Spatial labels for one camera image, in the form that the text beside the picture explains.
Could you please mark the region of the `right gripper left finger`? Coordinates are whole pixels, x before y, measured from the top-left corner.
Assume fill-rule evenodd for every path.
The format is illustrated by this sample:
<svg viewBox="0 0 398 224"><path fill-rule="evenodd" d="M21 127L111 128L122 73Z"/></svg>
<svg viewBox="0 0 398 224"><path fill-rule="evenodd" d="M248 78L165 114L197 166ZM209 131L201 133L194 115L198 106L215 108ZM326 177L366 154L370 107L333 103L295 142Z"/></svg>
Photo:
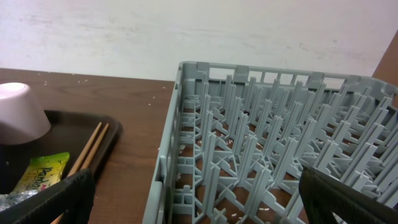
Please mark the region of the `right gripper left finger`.
<svg viewBox="0 0 398 224"><path fill-rule="evenodd" d="M95 180L83 169L1 212L1 223L87 223L95 197Z"/></svg>

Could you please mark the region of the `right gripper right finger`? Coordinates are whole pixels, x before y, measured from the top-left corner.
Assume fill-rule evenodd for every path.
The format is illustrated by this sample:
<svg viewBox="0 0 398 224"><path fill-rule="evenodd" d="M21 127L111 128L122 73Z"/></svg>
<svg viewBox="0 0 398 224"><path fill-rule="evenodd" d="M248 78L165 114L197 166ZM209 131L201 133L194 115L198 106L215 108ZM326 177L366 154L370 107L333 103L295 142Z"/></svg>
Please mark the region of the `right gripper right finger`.
<svg viewBox="0 0 398 224"><path fill-rule="evenodd" d="M312 167L304 167L298 185L308 222L397 223L389 208Z"/></svg>

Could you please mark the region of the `green snack wrapper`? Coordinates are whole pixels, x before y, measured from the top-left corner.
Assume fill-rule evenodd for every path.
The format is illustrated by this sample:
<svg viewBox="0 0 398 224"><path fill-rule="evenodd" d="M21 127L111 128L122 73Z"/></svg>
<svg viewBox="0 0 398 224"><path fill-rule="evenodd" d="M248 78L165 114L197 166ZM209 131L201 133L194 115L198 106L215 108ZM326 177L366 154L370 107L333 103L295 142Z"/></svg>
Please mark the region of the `green snack wrapper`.
<svg viewBox="0 0 398 224"><path fill-rule="evenodd" d="M70 158L68 152L37 157L30 164L13 189L13 193L28 190L43 191L60 181L63 170Z"/></svg>

